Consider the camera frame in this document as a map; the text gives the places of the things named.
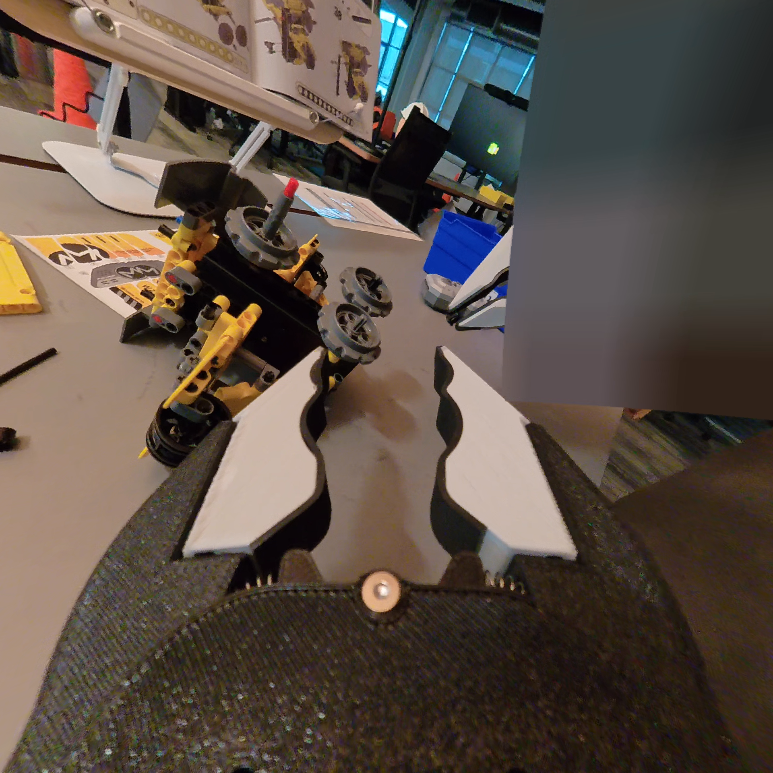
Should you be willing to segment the yellow toy vehicle model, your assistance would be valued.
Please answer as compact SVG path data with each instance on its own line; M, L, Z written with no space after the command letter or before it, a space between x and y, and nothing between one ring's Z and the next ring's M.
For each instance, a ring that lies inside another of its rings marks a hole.
M318 330L328 274L319 238L299 244L285 225L298 182L269 206L256 185L225 161L170 161L159 194L182 215L151 303L125 321L121 342L149 330L189 332L176 386L150 422L140 456L175 468L219 422L265 393L306 355L327 350L323 393L358 365L331 353ZM343 300L375 322L392 312L382 276L347 267Z

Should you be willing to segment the grey toy wheel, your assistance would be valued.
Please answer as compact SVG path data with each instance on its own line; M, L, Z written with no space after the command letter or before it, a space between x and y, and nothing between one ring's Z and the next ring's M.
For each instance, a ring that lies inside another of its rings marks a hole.
M381 354L381 337L367 311L350 302L321 308L318 331L327 349L346 362L370 364Z

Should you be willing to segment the black toy axle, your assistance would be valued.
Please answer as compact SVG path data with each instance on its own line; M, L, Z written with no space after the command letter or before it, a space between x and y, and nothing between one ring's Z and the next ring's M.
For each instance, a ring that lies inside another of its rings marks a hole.
M6 372L1 374L0 376L1 386L5 385L5 383L13 380L16 377L19 377L24 373L29 372L32 368L46 362L47 360L50 360L57 354L58 354L57 349L52 347L14 366L10 370L7 370Z

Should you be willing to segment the white printed paper sheet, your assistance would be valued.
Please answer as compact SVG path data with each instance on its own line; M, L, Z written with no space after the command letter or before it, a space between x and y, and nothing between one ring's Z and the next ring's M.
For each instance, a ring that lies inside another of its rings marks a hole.
M329 225L340 229L421 241L420 236L392 218L369 198L350 192L299 182L291 207L301 213L315 213Z

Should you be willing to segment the white book stand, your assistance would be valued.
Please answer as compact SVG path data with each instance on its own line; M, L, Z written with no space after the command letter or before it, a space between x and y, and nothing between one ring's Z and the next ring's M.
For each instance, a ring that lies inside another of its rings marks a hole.
M93 198L112 209L146 217L175 218L181 213L178 207L166 203L159 194L161 177L165 169L162 162L130 155L118 150L113 143L114 123L118 115L121 97L129 83L131 73L148 76L166 83L170 87L192 93L258 121L256 129L249 133L242 147L231 161L227 162L227 170L233 167L236 171L241 171L258 149L270 138L271 132L277 128L323 144L337 141L344 134L340 132L337 138L333 138L333 134L329 132L327 141L320 138L309 138L303 134L287 130L285 125L276 126L262 117L257 118L254 114L239 111L237 105L232 103L214 101L209 93L181 89L178 82L169 83L143 68L136 70L126 67L121 62L115 62L111 59L110 52L104 47L91 44L76 33L70 21L70 12L79 3L2 2L2 13L21 24L23 33L33 31L50 42L77 49L82 53L96 56L111 63L103 95L100 121L97 124L96 146L87 147L63 141L47 141L43 143L43 149Z

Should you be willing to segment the grey toy battery box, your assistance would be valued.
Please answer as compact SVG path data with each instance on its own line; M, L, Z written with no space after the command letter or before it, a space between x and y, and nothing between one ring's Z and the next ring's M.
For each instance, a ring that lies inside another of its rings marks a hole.
M437 274L428 274L424 277L421 297L427 306L445 314L455 296L459 294L460 288L461 283L459 282Z

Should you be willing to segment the black office chair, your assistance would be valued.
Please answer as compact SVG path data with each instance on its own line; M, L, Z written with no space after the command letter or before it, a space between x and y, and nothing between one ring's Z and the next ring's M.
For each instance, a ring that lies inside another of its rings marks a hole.
M451 140L451 132L415 106L372 174L368 197L395 220L416 231L438 202L426 181Z

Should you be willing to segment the blue plastic bin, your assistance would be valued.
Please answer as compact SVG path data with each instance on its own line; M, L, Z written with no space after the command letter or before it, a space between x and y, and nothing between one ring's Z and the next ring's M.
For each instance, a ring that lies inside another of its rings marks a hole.
M462 284L501 238L491 224L443 210L424 263L424 273Z

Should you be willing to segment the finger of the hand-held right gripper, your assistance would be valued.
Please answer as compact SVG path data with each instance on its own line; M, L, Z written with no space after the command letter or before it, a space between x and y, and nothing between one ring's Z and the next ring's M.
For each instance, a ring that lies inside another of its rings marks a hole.
M453 314L458 330L504 329L506 296L485 296L461 307Z
M507 231L460 286L459 292L449 304L449 317L460 317L471 304L488 296L498 287L507 285L513 234L513 229Z

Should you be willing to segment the yellow toy panel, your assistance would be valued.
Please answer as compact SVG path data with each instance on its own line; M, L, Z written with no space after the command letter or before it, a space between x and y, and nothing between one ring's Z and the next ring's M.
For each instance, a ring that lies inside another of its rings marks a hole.
M36 314L42 311L18 252L9 237L1 233L1 315Z

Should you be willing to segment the orange traffic cone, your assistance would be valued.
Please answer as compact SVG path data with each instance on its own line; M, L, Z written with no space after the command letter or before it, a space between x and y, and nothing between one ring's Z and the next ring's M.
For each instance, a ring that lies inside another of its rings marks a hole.
M53 50L53 119L95 130L89 114L91 79L79 56Z

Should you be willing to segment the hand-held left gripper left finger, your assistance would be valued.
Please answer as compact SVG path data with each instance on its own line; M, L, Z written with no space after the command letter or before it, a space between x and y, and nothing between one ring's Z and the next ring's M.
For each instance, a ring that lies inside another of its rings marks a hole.
M330 505L308 418L322 396L326 357L317 348L238 413L183 558L246 555L262 580L277 580L285 553L322 539Z

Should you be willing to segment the open instruction booklet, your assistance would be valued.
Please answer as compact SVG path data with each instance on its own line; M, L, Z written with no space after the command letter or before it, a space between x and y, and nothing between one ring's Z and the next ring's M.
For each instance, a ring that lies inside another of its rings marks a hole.
M70 21L113 61L276 126L371 138L381 35L372 2L80 2Z

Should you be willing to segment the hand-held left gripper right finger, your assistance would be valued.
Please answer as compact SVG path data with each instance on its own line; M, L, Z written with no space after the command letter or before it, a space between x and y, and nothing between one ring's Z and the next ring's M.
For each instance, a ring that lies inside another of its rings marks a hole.
M534 444L530 422L447 346L434 355L438 459L430 524L450 555L478 556L505 584L526 558L577 568L578 550Z

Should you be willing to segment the yellow grey sticker sheet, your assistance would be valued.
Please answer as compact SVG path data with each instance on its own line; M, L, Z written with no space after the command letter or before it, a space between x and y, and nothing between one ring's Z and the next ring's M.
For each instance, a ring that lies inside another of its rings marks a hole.
M153 229L12 238L121 318L151 303L171 248Z

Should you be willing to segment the dark monitor green sticker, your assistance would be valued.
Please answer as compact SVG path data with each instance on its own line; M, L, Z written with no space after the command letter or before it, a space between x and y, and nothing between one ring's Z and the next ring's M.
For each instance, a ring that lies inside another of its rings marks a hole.
M469 84L451 122L448 151L504 186L517 180L529 101L499 87Z

